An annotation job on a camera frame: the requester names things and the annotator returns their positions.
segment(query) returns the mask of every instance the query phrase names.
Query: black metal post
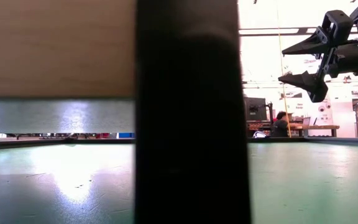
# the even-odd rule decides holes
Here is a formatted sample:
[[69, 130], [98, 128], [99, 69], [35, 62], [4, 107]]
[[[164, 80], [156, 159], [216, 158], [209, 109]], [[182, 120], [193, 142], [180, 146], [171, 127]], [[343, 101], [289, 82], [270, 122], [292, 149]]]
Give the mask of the black metal post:
[[236, 0], [138, 0], [136, 223], [250, 223], [237, 21]]

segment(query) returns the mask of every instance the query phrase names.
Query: yellow pole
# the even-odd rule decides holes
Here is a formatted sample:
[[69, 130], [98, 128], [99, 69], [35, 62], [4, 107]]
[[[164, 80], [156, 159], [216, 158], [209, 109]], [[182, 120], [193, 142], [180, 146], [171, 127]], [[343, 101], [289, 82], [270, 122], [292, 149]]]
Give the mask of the yellow pole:
[[[280, 33], [280, 20], [279, 20], [279, 16], [278, 16], [278, 1], [276, 0], [276, 8], [277, 8], [277, 28], [278, 28], [278, 41], [280, 43], [280, 63], [281, 63], [281, 73], [282, 76], [284, 75], [284, 69], [283, 69], [283, 57], [282, 57], [282, 44], [281, 44], [281, 33]], [[284, 95], [284, 106], [285, 106], [285, 113], [287, 114], [287, 121], [288, 121], [288, 133], [290, 135], [290, 138], [292, 138], [291, 135], [291, 128], [290, 128], [290, 119], [288, 116], [288, 111], [287, 111], [287, 98], [285, 97], [285, 84], [283, 83], [283, 95]]]

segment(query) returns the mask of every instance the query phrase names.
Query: green table surface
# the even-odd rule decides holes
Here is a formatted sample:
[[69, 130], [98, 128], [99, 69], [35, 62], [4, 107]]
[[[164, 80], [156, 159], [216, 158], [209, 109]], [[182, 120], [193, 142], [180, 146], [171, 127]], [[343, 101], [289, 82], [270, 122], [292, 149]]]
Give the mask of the green table surface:
[[[358, 146], [250, 144], [254, 223], [358, 223]], [[0, 150], [0, 223], [132, 223], [132, 145]]]

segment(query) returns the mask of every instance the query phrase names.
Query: dark hair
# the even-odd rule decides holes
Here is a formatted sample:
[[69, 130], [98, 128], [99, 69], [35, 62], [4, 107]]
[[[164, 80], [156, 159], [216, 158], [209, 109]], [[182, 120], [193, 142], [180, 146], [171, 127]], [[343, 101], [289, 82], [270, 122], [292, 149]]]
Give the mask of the dark hair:
[[285, 115], [287, 115], [287, 113], [284, 111], [278, 112], [277, 119], [282, 119]]

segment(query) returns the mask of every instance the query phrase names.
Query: person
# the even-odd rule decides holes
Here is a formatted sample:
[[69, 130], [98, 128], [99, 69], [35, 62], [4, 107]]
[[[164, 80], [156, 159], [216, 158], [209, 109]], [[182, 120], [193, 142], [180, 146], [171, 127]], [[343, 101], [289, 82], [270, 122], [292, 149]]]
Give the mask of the person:
[[290, 127], [295, 127], [296, 124], [291, 124], [288, 122], [287, 113], [281, 111], [277, 114], [277, 120], [273, 123], [272, 133], [270, 134], [271, 137], [289, 137], [288, 136], [288, 125]]

